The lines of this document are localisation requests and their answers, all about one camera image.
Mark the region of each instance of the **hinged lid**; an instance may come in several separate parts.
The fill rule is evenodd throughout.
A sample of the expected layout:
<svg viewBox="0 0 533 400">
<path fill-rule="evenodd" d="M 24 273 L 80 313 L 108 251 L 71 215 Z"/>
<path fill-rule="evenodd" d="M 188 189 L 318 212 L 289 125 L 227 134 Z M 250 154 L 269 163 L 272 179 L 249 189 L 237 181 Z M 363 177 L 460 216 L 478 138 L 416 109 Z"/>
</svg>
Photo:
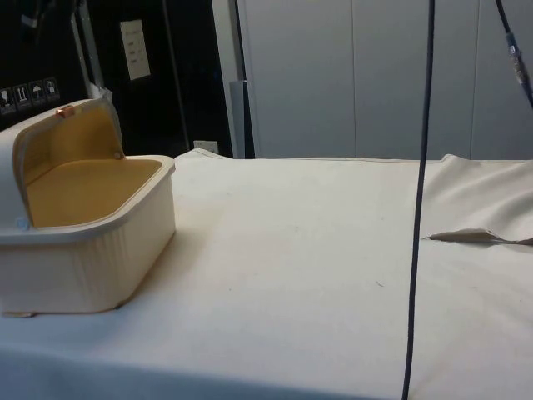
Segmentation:
<svg viewBox="0 0 533 400">
<path fill-rule="evenodd" d="M 124 158 L 117 113 L 107 100 L 83 100 L 0 132 L 0 236 L 28 230 L 26 186 L 64 163 Z"/>
</svg>

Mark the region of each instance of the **black cable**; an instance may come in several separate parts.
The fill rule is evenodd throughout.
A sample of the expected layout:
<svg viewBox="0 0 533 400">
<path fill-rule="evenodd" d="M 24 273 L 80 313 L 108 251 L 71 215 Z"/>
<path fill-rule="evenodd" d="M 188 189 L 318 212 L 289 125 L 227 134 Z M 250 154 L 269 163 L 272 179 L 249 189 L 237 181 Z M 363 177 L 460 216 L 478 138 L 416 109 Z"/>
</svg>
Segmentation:
<svg viewBox="0 0 533 400">
<path fill-rule="evenodd" d="M 506 33 L 511 33 L 511 28 L 509 27 L 509 22 L 507 21 L 506 12 L 503 9 L 503 4 L 501 4 L 501 0 L 496 0 L 496 6 L 498 7 L 498 12 L 500 13 L 503 28 L 506 30 Z"/>
<path fill-rule="evenodd" d="M 433 46 L 435 41 L 435 0 L 429 0 L 427 26 L 427 59 L 426 59 L 426 94 L 424 97 L 424 119 L 422 123 L 422 139 L 420 150 L 420 166 L 418 168 L 418 186 L 416 188 L 415 226 L 413 229 L 413 253 L 411 259 L 411 283 L 409 287 L 409 321 L 407 325 L 406 373 L 403 380 L 402 400 L 409 397 L 411 383 L 411 367 L 413 363 L 413 343 L 415 340 L 415 297 L 416 273 L 418 272 L 418 247 L 420 243 L 420 221 L 422 214 L 422 197 L 424 194 L 424 176 L 426 175 L 427 137 L 430 122 L 431 85 L 433 83 Z"/>
<path fill-rule="evenodd" d="M 503 24 L 503 28 L 506 31 L 507 45 L 509 47 L 509 56 L 511 57 L 513 68 L 515 69 L 516 79 L 518 79 L 518 83 L 524 90 L 527 101 L 531 105 L 531 109 L 533 109 L 533 89 L 531 89 L 531 80 L 529 74 L 527 73 L 526 65 L 522 60 L 522 52 L 518 47 L 515 35 L 511 31 L 509 21 L 507 21 L 506 10 L 503 8 L 501 0 L 496 0 L 496 6 L 498 7 L 498 13 L 500 14 L 501 23 Z"/>
</svg>

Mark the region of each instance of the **sticker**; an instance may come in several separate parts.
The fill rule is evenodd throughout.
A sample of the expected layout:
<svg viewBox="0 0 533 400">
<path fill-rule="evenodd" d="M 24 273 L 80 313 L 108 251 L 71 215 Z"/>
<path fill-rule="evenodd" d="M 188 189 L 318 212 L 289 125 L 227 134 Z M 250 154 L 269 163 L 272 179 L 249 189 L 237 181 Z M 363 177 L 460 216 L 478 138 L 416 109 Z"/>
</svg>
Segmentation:
<svg viewBox="0 0 533 400">
<path fill-rule="evenodd" d="M 144 43 L 142 21 L 137 19 L 135 21 L 120 22 L 120 30 L 130 81 L 149 76 L 150 65 L 148 64 L 147 48 Z"/>
<path fill-rule="evenodd" d="M 30 96 L 30 91 L 27 90 L 27 84 L 14 86 L 13 94 L 15 95 L 15 103 L 17 104 L 18 110 L 31 108 L 32 99 Z"/>
<path fill-rule="evenodd" d="M 30 82 L 29 89 L 34 106 L 39 106 L 47 102 L 47 97 L 44 92 L 44 84 L 42 81 Z"/>
<path fill-rule="evenodd" d="M 59 100 L 59 89 L 57 88 L 56 78 L 47 77 L 43 80 L 44 83 L 44 93 L 47 95 L 47 100 L 52 102 L 54 100 Z"/>
<path fill-rule="evenodd" d="M 14 113 L 17 111 L 15 99 L 10 87 L 0 89 L 0 115 Z"/>
</svg>

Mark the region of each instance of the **cream plastic box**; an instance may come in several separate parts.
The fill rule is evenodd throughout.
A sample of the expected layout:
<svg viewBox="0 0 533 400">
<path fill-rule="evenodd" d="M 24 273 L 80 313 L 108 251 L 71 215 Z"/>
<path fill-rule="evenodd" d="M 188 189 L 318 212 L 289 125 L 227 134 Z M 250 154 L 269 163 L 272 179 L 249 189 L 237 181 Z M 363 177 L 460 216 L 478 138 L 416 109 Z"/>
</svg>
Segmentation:
<svg viewBox="0 0 533 400">
<path fill-rule="evenodd" d="M 0 132 L 2 312 L 95 313 L 133 295 L 175 231 L 175 167 L 121 141 L 105 100 Z"/>
</svg>

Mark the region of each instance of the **white fabric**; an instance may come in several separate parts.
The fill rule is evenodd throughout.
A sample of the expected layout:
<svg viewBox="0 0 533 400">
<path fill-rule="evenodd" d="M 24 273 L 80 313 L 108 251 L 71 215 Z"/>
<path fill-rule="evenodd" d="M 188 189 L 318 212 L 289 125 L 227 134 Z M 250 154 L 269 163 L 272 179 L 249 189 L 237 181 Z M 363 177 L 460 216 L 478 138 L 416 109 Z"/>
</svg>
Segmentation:
<svg viewBox="0 0 533 400">
<path fill-rule="evenodd" d="M 399 398 L 416 171 L 179 157 L 129 304 L 0 319 L 2 398 Z M 412 398 L 531 397 L 531 253 L 421 242 Z"/>
<path fill-rule="evenodd" d="M 533 161 L 478 162 L 446 156 L 431 166 L 422 236 L 533 240 Z"/>
</svg>

